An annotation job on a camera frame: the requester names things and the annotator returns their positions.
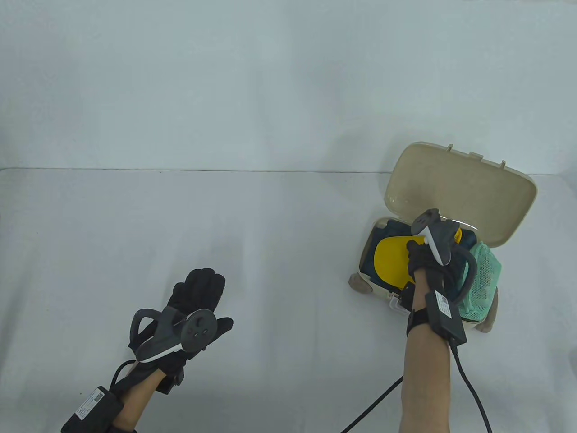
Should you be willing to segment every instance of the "strap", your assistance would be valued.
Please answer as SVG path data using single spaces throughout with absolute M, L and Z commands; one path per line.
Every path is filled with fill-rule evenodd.
M 429 323 L 429 314 L 427 313 L 427 309 L 423 308 L 418 311 L 412 310 L 409 316 L 409 322 L 407 323 L 407 336 L 409 336 L 411 329 L 424 323 Z

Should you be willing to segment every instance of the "navy blue fabric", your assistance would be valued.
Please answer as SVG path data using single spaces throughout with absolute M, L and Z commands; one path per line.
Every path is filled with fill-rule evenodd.
M 382 229 L 375 227 L 371 232 L 371 242 L 369 245 L 369 249 L 367 250 L 366 258 L 363 264 L 361 265 L 361 272 L 369 276 L 370 280 L 381 286 L 384 289 L 387 289 L 389 292 L 400 294 L 401 290 L 399 288 L 394 287 L 386 282 L 384 282 L 378 275 L 377 271 L 374 269 L 374 253 L 377 249 L 377 245 L 383 239 L 388 237 L 394 236 L 411 236 L 411 226 L 405 224 L 401 221 L 395 221 L 391 219 L 387 222 L 387 225 L 384 226 Z M 463 236 L 461 238 L 461 246 L 467 249 L 471 249 L 477 243 L 477 236 L 471 230 L 463 230 Z M 465 258 L 462 256 L 455 255 L 452 260 L 456 260 L 458 266 L 461 269 L 461 277 L 465 270 Z M 450 300 L 453 300 L 459 294 L 460 288 L 455 290 L 450 290 L 447 293 L 447 297 Z

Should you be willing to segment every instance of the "hand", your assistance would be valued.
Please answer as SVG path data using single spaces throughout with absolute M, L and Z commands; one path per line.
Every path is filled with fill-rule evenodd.
M 186 280 L 174 286 L 173 294 L 168 301 L 168 306 L 176 308 L 185 315 L 202 308 L 214 312 L 224 289 L 224 277 L 214 272 L 213 269 L 195 269 Z M 233 327 L 233 320 L 229 317 L 218 319 L 216 335 L 211 343 L 221 335 L 230 331 Z M 198 352 L 184 352 L 179 350 L 164 356 L 158 360 L 158 368 L 166 375 L 174 375 L 191 360 Z
M 429 245 L 419 245 L 414 240 L 407 242 L 407 250 L 409 250 L 409 275 L 415 280 L 415 273 L 419 270 L 424 270 L 427 281 L 430 281 L 430 288 L 433 287 L 433 280 L 430 277 L 435 276 L 435 279 L 440 278 L 445 289 L 453 289 L 458 284 L 459 269 L 456 261 L 452 260 L 448 265 L 443 266 L 435 260 L 433 252 Z

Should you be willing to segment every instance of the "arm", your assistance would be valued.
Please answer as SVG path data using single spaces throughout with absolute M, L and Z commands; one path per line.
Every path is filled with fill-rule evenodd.
M 415 271 L 415 311 L 426 307 L 430 289 L 424 269 Z M 428 324 L 415 326 L 404 353 L 401 433 L 448 433 L 451 358 L 445 340 Z
M 124 408 L 114 419 L 112 425 L 122 431 L 132 432 L 150 401 L 156 387 L 166 374 L 156 370 L 144 381 L 129 389 L 121 398 Z

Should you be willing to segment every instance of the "black cable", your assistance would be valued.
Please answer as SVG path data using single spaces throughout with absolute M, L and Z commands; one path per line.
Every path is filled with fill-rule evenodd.
M 117 368 L 116 373 L 114 373 L 114 376 L 112 377 L 112 382 L 110 382 L 110 387 L 108 388 L 109 390 L 112 389 L 112 387 L 114 385 L 116 385 L 116 380 L 118 379 L 118 375 L 120 374 L 120 372 L 122 371 L 122 369 L 124 367 L 126 367 L 127 365 L 130 364 L 134 364 L 136 362 L 136 359 L 131 359 L 129 361 L 123 362 L 120 367 Z
M 453 356 L 455 357 L 455 362 L 457 364 L 457 368 L 459 369 L 459 373 L 461 373 L 461 377 L 463 378 L 465 384 L 467 385 L 467 388 L 469 388 L 469 391 L 471 391 L 471 394 L 473 395 L 473 398 L 475 399 L 475 402 L 477 403 L 477 406 L 479 407 L 479 411 L 481 411 L 481 416 L 483 417 L 483 422 L 485 423 L 485 428 L 487 429 L 487 432 L 493 433 L 493 430 L 491 430 L 491 425 L 489 424 L 489 418 L 487 418 L 487 414 L 485 413 L 485 408 L 483 407 L 483 404 L 481 403 L 481 399 L 477 395 L 475 388 L 473 388 L 473 385 L 471 385 L 471 382 L 469 382 L 469 380 L 467 379 L 467 376 L 465 375 L 465 372 L 463 371 L 461 361 L 459 360 L 459 355 L 457 354 L 457 346 L 455 345 L 455 341 L 452 339 L 449 340 L 449 346 L 451 347 L 451 351 L 453 352 Z
M 399 384 L 403 381 L 403 376 L 399 377 L 399 379 L 397 379 L 397 381 L 395 383 L 393 383 L 388 390 L 386 390 L 377 400 L 374 401 L 373 404 L 371 404 L 371 406 L 369 406 L 368 408 L 366 408 L 366 410 L 361 413 L 357 419 L 355 419 L 352 423 L 350 423 L 348 425 L 347 428 L 345 428 L 341 433 L 347 433 L 349 432 L 355 425 L 357 425 L 359 423 L 359 421 L 361 421 L 365 416 L 367 416 L 369 414 L 369 412 L 371 410 L 373 410 L 375 407 L 377 407 L 377 405 L 383 401 L 383 398 L 385 398 L 386 396 L 388 396 L 393 389 L 397 388 L 399 386 Z

